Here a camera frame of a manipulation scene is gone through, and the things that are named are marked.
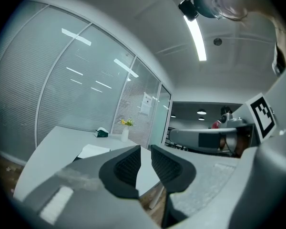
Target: wall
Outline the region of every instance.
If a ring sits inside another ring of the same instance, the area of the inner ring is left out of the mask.
[[[213,123],[208,121],[183,120],[171,118],[169,127],[176,129],[208,129]]]
[[[247,73],[204,74],[193,68],[180,74],[173,101],[243,104],[260,92],[265,94],[275,81],[272,71],[263,76]]]
[[[127,46],[157,75],[163,82],[165,87],[172,93],[174,92],[174,84],[149,49],[129,30],[119,24],[109,15],[97,9],[93,1],[84,0],[33,0],[57,6],[75,14],[79,14],[88,20],[92,21],[108,33],[113,35],[117,40]]]

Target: ceiling spotlight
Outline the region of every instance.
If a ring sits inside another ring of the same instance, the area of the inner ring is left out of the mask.
[[[220,38],[215,38],[213,43],[215,46],[220,46],[223,43],[223,40],[221,40]]]
[[[197,114],[199,115],[205,115],[206,114],[206,111],[204,109],[200,109],[198,110]]]

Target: wooden floor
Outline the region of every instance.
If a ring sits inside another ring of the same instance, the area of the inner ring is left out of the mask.
[[[14,189],[16,187],[19,176],[23,170],[23,167],[17,165],[5,158],[0,156],[0,182],[2,185],[2,189],[6,192],[8,196],[13,196]],[[164,207],[165,207],[165,196],[166,191],[162,192],[159,202],[153,209],[150,209],[148,206],[152,201],[158,186],[149,191],[146,195],[140,197],[140,203],[146,213],[152,218],[152,220],[161,226]]]

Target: ceiling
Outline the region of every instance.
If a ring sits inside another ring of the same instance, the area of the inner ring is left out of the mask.
[[[172,105],[172,115],[176,116],[176,119],[197,121],[202,116],[205,121],[215,122],[220,119],[220,110],[225,104],[199,104],[199,103],[177,103]],[[226,104],[234,112],[240,107],[240,104]],[[204,109],[206,115],[197,114],[199,109]]]
[[[276,41],[271,22],[258,14],[245,25],[198,16],[207,61],[199,62],[177,5],[183,0],[86,0],[136,35],[175,82],[186,85],[265,89],[275,81],[271,63]],[[221,46],[213,40],[221,38]]]

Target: ceiling sensor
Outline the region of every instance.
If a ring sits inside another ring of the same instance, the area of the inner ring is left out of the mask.
[[[214,39],[214,45],[220,46],[222,43],[223,43],[223,40],[221,40],[220,38],[215,38]]]

